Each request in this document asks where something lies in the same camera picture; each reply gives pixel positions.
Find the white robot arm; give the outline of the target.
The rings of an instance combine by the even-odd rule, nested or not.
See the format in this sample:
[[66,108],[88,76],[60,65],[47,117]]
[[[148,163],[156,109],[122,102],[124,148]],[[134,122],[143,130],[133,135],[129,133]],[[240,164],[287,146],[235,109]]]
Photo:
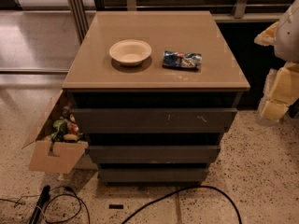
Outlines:
[[257,121],[272,126],[299,99],[299,0],[292,3],[279,21],[258,34],[254,42],[273,46],[275,56],[285,61],[278,70],[269,71],[258,106]]

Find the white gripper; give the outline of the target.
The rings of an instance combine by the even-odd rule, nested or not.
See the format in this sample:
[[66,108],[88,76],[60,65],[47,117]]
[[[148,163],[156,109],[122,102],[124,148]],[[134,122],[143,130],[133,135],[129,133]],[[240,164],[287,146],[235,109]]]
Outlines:
[[[273,46],[277,27],[276,21],[258,34],[254,42],[260,46]],[[293,105],[299,98],[299,63],[287,62],[278,70],[269,97],[278,103],[262,99],[260,115],[264,119],[278,121],[287,113],[288,106]]]

